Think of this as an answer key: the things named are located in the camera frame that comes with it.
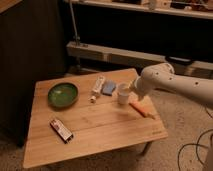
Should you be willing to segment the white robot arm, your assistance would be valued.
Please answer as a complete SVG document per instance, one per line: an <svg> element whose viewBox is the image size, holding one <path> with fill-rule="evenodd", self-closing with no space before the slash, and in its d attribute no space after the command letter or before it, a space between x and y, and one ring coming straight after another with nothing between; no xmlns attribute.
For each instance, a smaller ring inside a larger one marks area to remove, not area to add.
<svg viewBox="0 0 213 171"><path fill-rule="evenodd" d="M206 112L213 111L213 79L176 75L173 66L169 63L145 67L130 83L129 88L138 95L139 99L143 99L153 89L162 89L203 105ZM198 154L198 148L204 148L200 139L209 132L211 132L210 148L206 159L202 161L200 157L197 157L203 166L203 171L213 171L213 128L203 132L193 144L195 154Z"/></svg>

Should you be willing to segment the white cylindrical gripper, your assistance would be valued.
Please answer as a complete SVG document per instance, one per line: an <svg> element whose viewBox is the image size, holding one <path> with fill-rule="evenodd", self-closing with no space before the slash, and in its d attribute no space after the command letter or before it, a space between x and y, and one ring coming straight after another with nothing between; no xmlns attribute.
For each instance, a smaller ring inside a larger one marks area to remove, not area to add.
<svg viewBox="0 0 213 171"><path fill-rule="evenodd" d="M129 84L128 86L129 92L135 92L137 94L137 101L143 100L145 96L145 90L144 90L144 82L140 77L137 77L134 81L133 84Z"/></svg>

